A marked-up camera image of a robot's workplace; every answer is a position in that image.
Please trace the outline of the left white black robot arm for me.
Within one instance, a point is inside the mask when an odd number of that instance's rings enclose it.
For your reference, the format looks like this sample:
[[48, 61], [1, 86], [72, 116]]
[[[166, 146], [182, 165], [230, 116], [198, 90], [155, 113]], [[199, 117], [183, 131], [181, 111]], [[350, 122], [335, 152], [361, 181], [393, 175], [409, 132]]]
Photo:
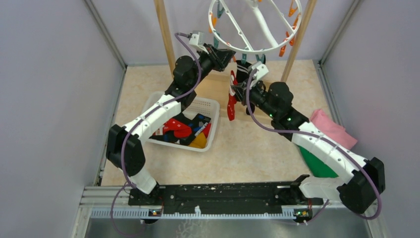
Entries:
[[109, 129], [105, 157], [122, 170], [129, 186], [140, 191], [140, 199], [147, 205], [158, 201], [159, 185], [145, 168], [142, 144], [168, 120], [187, 109], [197, 95], [198, 84], [211, 71], [224, 71], [234, 55], [233, 50], [205, 44], [197, 57], [179, 57], [173, 81], [157, 102], [131, 122]]

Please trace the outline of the red Santa snowflake sock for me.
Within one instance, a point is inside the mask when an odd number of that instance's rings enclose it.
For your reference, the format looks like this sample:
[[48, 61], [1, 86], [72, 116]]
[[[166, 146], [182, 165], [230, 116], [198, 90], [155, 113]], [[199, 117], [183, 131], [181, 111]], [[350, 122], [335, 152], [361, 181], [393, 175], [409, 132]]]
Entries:
[[233, 90], [233, 86], [237, 85], [237, 80], [235, 77], [235, 73], [232, 70], [230, 72], [230, 79], [229, 79], [229, 95], [228, 95], [228, 103], [227, 103], [227, 116], [230, 121], [235, 119], [235, 104], [237, 103], [237, 99], [235, 97], [235, 91]]

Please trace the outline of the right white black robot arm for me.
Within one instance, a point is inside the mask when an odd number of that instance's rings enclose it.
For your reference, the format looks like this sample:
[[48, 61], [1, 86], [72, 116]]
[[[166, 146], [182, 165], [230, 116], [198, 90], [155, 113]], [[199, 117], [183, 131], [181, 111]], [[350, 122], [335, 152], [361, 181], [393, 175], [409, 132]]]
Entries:
[[322, 133], [309, 119], [292, 107], [293, 94], [284, 82], [271, 84], [268, 90], [262, 83], [230, 82], [230, 95], [250, 108], [255, 105], [271, 118], [271, 127], [261, 128], [284, 136], [305, 148], [336, 173], [335, 178], [304, 176], [290, 191], [296, 204], [310, 198], [340, 201], [350, 211], [365, 219], [376, 219], [382, 210], [380, 195], [385, 190], [384, 163], [374, 157], [367, 159], [344, 148]]

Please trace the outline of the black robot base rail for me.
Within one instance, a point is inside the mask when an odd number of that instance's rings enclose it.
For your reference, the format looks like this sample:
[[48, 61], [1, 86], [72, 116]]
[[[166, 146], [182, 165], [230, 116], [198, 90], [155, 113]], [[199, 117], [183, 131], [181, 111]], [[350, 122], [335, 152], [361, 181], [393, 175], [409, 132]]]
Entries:
[[310, 208], [322, 205], [321, 198], [306, 198], [292, 181], [159, 185], [150, 194], [130, 190], [128, 204], [142, 208], [156, 206], [165, 215], [281, 214], [286, 206]]

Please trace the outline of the round white clip hanger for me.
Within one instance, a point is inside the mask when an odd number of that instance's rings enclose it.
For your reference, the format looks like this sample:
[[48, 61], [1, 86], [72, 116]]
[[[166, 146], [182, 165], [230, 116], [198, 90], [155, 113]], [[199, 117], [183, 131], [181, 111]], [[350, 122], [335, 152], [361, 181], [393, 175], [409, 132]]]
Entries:
[[212, 0], [208, 8], [209, 32], [218, 46], [246, 58], [278, 53], [296, 44], [303, 21], [299, 0]]

